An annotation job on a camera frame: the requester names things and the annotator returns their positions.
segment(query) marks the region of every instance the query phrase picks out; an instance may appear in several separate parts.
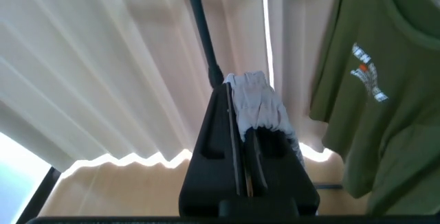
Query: shirt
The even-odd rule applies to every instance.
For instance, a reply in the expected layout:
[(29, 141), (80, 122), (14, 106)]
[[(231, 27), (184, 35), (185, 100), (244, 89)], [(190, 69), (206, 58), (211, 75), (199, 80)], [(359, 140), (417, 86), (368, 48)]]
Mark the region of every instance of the shirt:
[(439, 34), (429, 0), (336, 0), (310, 117), (329, 123), (344, 188), (371, 192), (368, 213), (440, 210)]

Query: gray fabric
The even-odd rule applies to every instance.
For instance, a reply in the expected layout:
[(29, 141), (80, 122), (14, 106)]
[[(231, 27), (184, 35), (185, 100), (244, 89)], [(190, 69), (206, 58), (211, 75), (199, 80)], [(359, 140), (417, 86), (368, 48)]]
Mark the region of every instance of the gray fabric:
[(275, 90), (267, 83), (264, 73), (246, 72), (244, 76), (229, 74), (225, 82), (229, 82), (232, 87), (232, 101), (241, 140), (245, 141), (245, 134), (249, 128), (265, 127), (271, 131), (282, 131), (304, 166), (303, 155), (286, 108)]

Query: shirt label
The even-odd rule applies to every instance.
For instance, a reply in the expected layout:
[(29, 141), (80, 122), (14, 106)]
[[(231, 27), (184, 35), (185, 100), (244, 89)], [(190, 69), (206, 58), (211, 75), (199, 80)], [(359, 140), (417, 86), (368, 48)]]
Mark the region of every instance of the shirt label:
[(387, 100), (388, 96), (377, 86), (377, 70), (371, 61), (371, 57), (357, 43), (353, 44), (351, 51), (361, 61), (361, 64), (357, 69), (352, 70), (350, 74), (358, 77), (364, 83), (369, 96), (373, 96), (378, 102)]

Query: curtain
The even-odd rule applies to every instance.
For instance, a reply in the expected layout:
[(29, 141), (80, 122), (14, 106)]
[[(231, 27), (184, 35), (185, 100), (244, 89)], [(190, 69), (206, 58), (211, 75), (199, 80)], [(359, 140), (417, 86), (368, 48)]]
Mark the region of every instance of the curtain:
[[(272, 75), (300, 142), (319, 144), (307, 108), (331, 0), (268, 0), (270, 44), (263, 0), (202, 3), (223, 74)], [(194, 147), (211, 88), (189, 0), (0, 8), (1, 132), (60, 171), (104, 154), (170, 161)]]

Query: garment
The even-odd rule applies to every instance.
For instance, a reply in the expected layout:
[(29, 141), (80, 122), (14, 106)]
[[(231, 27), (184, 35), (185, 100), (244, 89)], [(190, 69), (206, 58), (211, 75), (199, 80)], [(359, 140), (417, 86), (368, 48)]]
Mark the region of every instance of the garment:
[(225, 82), (232, 87), (232, 101), (236, 113), (241, 140), (249, 128), (265, 127), (282, 131), (289, 140), (300, 163), (305, 167), (295, 130), (289, 122), (286, 108), (267, 83), (262, 71), (246, 72), (244, 76), (229, 74)]
[(336, 0), (309, 115), (368, 213), (440, 210), (439, 32), (429, 0)]

